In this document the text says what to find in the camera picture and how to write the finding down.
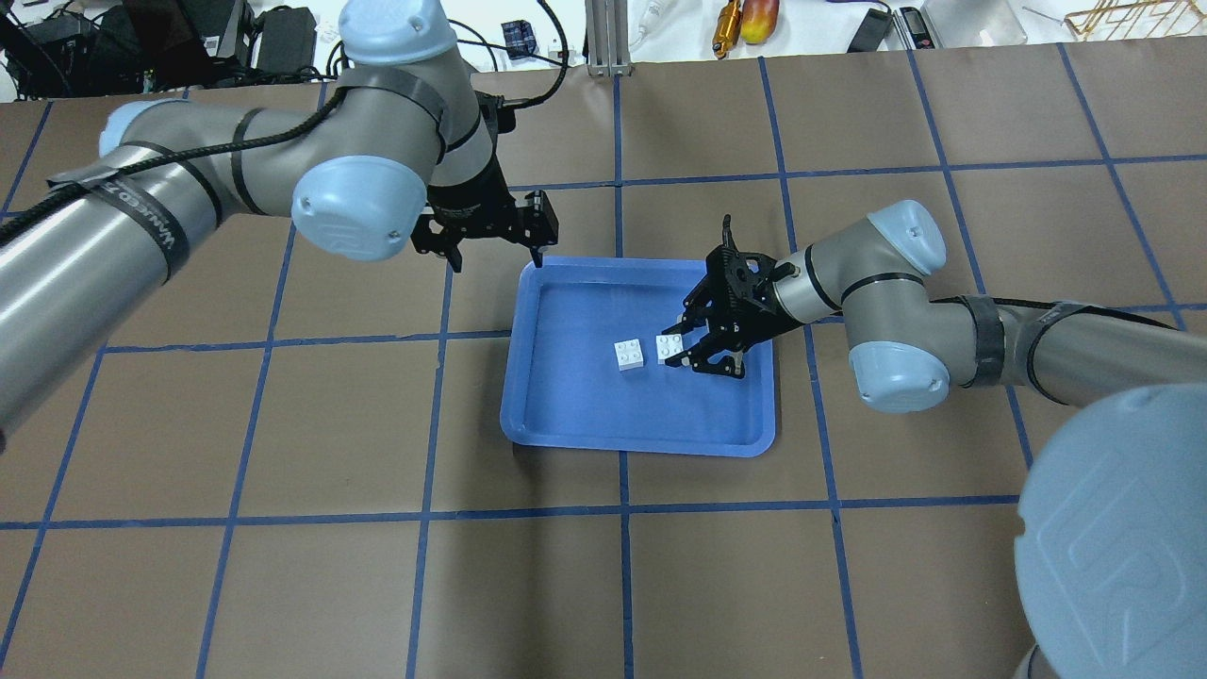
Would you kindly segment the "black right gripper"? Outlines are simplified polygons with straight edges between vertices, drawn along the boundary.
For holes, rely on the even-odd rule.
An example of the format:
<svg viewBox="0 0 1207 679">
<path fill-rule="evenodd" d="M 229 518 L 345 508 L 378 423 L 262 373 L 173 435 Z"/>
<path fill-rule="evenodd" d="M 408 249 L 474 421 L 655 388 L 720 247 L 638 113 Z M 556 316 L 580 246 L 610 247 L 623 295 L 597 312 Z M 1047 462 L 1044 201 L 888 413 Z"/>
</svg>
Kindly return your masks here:
<svg viewBox="0 0 1207 679">
<path fill-rule="evenodd" d="M 690 367 L 702 374 L 745 377 L 744 356 L 756 344 L 788 332 L 788 314 L 772 298 L 776 259 L 741 251 L 731 216 L 721 219 L 721 244 L 707 254 L 700 282 L 683 298 L 678 320 L 664 336 L 680 336 L 681 351 L 664 357 L 667 367 Z M 698 343 L 686 345 L 690 330 L 707 327 Z"/>
</svg>

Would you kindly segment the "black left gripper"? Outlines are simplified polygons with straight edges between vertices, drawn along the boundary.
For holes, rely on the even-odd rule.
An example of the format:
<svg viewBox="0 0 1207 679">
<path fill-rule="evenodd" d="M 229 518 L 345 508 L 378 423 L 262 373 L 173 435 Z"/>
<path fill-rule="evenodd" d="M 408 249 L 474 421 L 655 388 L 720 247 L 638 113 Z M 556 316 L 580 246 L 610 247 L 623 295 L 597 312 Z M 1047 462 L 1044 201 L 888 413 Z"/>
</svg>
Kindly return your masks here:
<svg viewBox="0 0 1207 679">
<path fill-rule="evenodd" d="M 424 254 L 444 254 L 453 273 L 463 271 L 463 240 L 500 238 L 518 244 L 530 250 L 538 270 L 544 250 L 559 244 L 559 219 L 546 191 L 514 197 L 496 157 L 470 180 L 428 186 L 426 197 L 431 213 L 420 215 L 412 245 Z"/>
</svg>

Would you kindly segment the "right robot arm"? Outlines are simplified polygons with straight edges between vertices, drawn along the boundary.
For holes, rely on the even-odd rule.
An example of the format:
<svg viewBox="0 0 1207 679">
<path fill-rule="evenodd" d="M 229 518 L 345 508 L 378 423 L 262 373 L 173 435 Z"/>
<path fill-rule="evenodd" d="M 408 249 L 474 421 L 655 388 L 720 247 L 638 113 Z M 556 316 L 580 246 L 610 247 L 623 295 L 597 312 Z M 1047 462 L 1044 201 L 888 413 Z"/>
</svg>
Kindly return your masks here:
<svg viewBox="0 0 1207 679">
<path fill-rule="evenodd" d="M 927 411 L 949 392 L 1022 386 L 1073 416 L 1030 468 L 1014 569 L 1034 645 L 1021 678 L 1202 678 L 1206 616 L 1205 338 L 1083 302 L 932 298 L 947 263 L 905 199 L 782 259 L 730 226 L 659 361 L 744 377 L 745 355 L 840 318 L 859 399 Z"/>
</svg>

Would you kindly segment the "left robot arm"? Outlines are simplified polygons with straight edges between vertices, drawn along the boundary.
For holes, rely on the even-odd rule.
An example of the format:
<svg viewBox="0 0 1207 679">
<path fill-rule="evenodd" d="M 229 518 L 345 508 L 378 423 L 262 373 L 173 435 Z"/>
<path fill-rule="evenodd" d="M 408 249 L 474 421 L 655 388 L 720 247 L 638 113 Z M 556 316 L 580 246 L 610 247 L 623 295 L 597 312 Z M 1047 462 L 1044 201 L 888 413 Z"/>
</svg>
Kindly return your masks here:
<svg viewBox="0 0 1207 679">
<path fill-rule="evenodd" d="M 4 439 L 234 215 L 354 261 L 413 246 L 460 273 L 463 240 L 500 238 L 542 267 L 559 221 L 543 191 L 513 197 L 497 156 L 517 107 L 471 84 L 441 2 L 349 1 L 338 29 L 351 66 L 313 113 L 122 105 L 91 166 L 4 222 Z"/>
</svg>

